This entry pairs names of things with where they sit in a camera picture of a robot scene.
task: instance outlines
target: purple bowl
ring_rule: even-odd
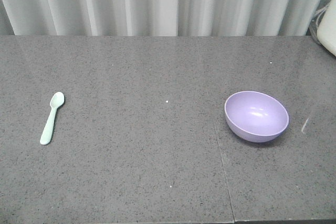
[[[273,97],[256,91],[242,91],[225,102],[225,118],[239,137],[255,143],[279,136],[288,126],[284,106]]]

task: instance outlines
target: white curtain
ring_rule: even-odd
[[[0,0],[0,34],[304,35],[321,0]]]

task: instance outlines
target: speckled granite surface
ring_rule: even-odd
[[[336,219],[336,58],[310,37],[0,36],[0,60],[0,222]],[[281,137],[229,130],[241,90],[285,105]]]

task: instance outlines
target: plastic spoon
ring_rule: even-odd
[[[40,139],[40,144],[46,145],[51,141],[51,137],[54,131],[54,121],[57,109],[64,103],[64,94],[62,92],[57,92],[54,94],[50,101],[51,112],[49,114],[46,126],[42,132]]]

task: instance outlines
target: cable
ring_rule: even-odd
[[[317,43],[317,44],[321,44],[317,38],[317,29],[319,28],[320,25],[320,19],[321,17],[324,15],[324,13],[326,12],[326,10],[329,7],[329,3],[327,3],[324,7],[322,7],[321,9],[318,9],[317,11],[315,11],[314,16],[311,20],[311,23],[309,25],[309,31],[311,33],[311,36],[313,38],[313,40]]]

